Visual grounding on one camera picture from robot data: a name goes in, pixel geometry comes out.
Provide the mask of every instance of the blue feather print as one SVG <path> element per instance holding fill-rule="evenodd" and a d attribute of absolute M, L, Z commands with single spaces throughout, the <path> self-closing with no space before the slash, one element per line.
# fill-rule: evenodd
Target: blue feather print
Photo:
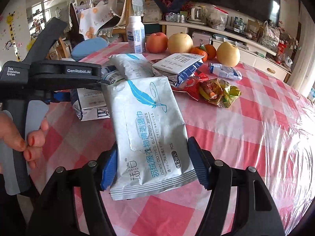
<path fill-rule="evenodd" d="M 135 55 L 132 55 L 132 54 L 126 54 L 128 57 L 130 57 L 130 58 L 133 58 L 133 59 L 136 59 L 136 60 L 140 60 L 137 56 L 135 56 Z"/>
<path fill-rule="evenodd" d="M 132 94 L 135 96 L 135 98 L 142 104 L 144 105 L 149 105 L 152 106 L 152 108 L 156 108 L 157 106 L 165 106 L 164 104 L 161 103 L 156 103 L 148 94 L 146 94 L 145 92 L 139 90 L 131 80 L 127 81 Z"/>

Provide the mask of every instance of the red apple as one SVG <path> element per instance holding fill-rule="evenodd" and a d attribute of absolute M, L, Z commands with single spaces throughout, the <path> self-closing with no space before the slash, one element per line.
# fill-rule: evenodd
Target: red apple
<path fill-rule="evenodd" d="M 151 53 L 162 53 L 167 49 L 167 41 L 163 33 L 151 34 L 146 41 L 146 49 Z"/>

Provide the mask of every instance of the white bottle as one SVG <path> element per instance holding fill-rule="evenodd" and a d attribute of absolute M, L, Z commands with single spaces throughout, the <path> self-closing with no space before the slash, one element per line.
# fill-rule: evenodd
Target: white bottle
<path fill-rule="evenodd" d="M 145 52 L 145 33 L 141 16 L 130 16 L 127 26 L 127 39 L 134 53 Z"/>

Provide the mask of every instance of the giraffe sticker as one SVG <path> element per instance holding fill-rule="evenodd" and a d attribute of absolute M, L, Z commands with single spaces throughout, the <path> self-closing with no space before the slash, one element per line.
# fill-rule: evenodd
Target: giraffe sticker
<path fill-rule="evenodd" d="M 13 45 L 15 55 L 16 55 L 18 61 L 20 62 L 22 60 L 21 60 L 21 57 L 19 54 L 19 49 L 18 49 L 17 45 L 15 44 L 15 34 L 14 34 L 14 30 L 13 30 L 14 29 L 14 22 L 13 22 L 14 14 L 15 14 L 15 11 L 13 13 L 9 13 L 9 16 L 7 16 L 7 24 L 9 25 L 11 44 Z"/>

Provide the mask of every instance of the cleaning wipes package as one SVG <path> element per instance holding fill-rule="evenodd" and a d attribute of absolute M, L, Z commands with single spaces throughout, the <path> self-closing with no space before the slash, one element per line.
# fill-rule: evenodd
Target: cleaning wipes package
<path fill-rule="evenodd" d="M 155 76 L 166 76 L 170 84 L 178 87 L 188 79 L 203 62 L 203 56 L 190 53 L 174 53 L 152 65 Z"/>
<path fill-rule="evenodd" d="M 102 85 L 118 145 L 114 200 L 148 196 L 196 179 L 187 132 L 167 77 Z"/>
<path fill-rule="evenodd" d="M 125 79 L 153 77 L 151 63 L 142 54 L 117 54 L 109 59 Z"/>

